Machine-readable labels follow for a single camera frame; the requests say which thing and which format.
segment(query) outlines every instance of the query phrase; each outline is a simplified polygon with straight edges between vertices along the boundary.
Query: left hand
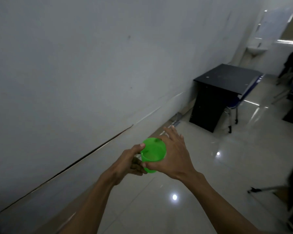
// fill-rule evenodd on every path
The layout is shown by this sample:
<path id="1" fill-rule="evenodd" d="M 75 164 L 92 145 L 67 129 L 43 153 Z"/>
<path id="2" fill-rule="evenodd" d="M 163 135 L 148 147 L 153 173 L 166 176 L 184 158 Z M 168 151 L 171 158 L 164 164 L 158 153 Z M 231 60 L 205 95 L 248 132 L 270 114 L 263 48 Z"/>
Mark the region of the left hand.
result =
<path id="1" fill-rule="evenodd" d="M 145 144 L 142 143 L 134 145 L 131 149 L 124 150 L 116 162 L 107 170 L 111 172 L 115 185 L 118 185 L 128 173 L 138 176 L 147 174 L 142 166 L 142 161 L 135 157 L 144 147 Z"/>

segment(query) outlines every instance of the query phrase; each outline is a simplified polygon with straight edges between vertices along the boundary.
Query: forearm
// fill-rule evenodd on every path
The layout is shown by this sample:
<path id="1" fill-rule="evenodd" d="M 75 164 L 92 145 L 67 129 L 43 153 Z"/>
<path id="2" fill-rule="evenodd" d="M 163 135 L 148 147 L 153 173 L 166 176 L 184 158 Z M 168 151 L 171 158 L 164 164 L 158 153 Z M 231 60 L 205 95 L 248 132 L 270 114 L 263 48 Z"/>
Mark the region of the forearm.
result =
<path id="1" fill-rule="evenodd" d="M 181 181 L 197 198 L 218 234 L 261 233 L 209 185 L 203 174 L 193 173 Z"/>
<path id="2" fill-rule="evenodd" d="M 104 172 L 94 185 L 81 209 L 60 234 L 97 233 L 113 186 L 113 174 L 109 171 Z"/>

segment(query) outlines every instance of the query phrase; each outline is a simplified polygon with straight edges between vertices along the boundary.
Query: right hand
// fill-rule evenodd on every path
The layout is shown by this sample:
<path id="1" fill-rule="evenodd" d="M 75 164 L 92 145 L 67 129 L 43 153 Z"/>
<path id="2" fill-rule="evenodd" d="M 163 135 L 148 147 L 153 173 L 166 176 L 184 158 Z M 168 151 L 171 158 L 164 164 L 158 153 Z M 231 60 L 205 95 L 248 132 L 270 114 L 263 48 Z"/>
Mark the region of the right hand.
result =
<path id="1" fill-rule="evenodd" d="M 165 173 L 169 177 L 177 180 L 196 173 L 183 135 L 179 135 L 174 126 L 171 128 L 164 127 L 164 130 L 169 137 L 161 135 L 158 139 L 162 140 L 166 145 L 166 156 L 159 162 L 144 162 L 143 166 L 150 170 Z"/>

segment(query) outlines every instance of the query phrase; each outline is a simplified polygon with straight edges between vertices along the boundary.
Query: hand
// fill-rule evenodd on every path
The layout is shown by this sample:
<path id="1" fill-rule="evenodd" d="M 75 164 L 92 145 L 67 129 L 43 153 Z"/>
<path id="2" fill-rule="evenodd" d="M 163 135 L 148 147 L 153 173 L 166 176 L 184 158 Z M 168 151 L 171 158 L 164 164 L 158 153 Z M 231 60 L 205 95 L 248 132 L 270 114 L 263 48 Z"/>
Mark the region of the hand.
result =
<path id="1" fill-rule="evenodd" d="M 178 135 L 174 126 L 172 128 L 164 127 L 164 130 L 169 137 L 162 135 L 158 139 L 161 139 L 166 145 L 167 153 L 165 158 L 159 162 L 145 162 L 143 167 L 165 173 L 177 180 L 181 180 L 184 176 L 193 172 L 196 173 L 186 148 L 184 137 Z"/>
<path id="2" fill-rule="evenodd" d="M 144 147 L 145 144 L 142 143 L 134 145 L 131 149 L 124 150 L 116 162 L 107 170 L 109 174 L 112 174 L 115 185 L 118 185 L 128 173 L 138 176 L 147 174 L 142 167 L 142 161 L 135 157 Z"/>

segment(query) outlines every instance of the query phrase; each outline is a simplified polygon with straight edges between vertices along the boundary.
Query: black table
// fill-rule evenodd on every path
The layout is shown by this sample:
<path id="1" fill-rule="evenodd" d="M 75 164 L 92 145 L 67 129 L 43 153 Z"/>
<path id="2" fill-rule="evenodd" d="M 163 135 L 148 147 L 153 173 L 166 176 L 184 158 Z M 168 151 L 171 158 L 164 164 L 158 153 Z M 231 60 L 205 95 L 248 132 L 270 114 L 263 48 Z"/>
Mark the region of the black table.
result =
<path id="1" fill-rule="evenodd" d="M 190 122 L 214 132 L 225 107 L 243 95 L 260 75 L 256 70 L 221 64 L 195 78 L 200 88 Z"/>

